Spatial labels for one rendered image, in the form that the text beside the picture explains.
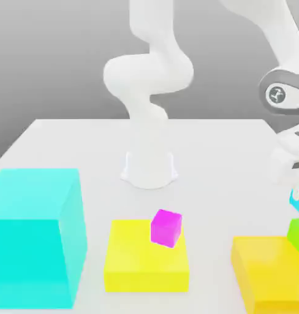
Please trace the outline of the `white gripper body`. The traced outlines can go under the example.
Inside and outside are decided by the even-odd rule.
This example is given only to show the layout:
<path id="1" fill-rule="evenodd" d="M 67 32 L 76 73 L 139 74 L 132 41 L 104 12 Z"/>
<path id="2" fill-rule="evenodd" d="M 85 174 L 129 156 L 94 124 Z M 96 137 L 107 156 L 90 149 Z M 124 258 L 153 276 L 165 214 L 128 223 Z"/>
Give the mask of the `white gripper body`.
<path id="1" fill-rule="evenodd" d="M 271 176 L 277 183 L 299 186 L 299 155 L 276 148 L 271 155 Z"/>

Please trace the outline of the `small magenta cube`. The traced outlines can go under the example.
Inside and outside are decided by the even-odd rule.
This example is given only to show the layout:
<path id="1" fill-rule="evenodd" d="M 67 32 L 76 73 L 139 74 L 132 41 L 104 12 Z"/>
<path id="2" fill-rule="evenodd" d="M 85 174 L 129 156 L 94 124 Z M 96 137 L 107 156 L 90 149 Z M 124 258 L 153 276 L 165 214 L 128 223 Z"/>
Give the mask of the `small magenta cube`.
<path id="1" fill-rule="evenodd" d="M 159 209 L 151 221 L 151 241 L 174 248 L 181 234 L 182 218 L 179 213 Z"/>

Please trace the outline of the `large orange-yellow box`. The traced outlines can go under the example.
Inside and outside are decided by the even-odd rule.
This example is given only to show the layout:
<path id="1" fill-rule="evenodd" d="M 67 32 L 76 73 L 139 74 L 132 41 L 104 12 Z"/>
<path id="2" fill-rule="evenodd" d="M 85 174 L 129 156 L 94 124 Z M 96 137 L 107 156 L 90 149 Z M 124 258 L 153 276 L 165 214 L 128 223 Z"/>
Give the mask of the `large orange-yellow box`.
<path id="1" fill-rule="evenodd" d="M 299 252 L 286 237 L 234 237 L 231 262 L 246 314 L 299 314 Z"/>

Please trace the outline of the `large cyan box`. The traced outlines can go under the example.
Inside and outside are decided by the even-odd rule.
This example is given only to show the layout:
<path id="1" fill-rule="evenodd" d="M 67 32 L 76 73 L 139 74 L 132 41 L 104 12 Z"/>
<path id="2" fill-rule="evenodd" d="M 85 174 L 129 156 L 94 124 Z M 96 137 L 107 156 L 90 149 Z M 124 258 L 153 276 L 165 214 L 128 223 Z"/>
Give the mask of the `large cyan box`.
<path id="1" fill-rule="evenodd" d="M 72 308 L 87 248 L 78 170 L 0 170 L 0 309 Z"/>

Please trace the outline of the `large yellow box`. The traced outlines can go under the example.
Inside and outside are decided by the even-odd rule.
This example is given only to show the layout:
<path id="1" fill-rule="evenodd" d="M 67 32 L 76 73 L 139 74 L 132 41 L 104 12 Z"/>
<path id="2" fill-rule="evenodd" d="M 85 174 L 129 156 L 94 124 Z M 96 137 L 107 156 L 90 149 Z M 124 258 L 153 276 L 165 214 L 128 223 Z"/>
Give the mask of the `large yellow box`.
<path id="1" fill-rule="evenodd" d="M 175 247 L 150 240 L 150 220 L 113 220 L 104 264 L 108 293 L 185 293 L 189 260 L 181 234 Z"/>

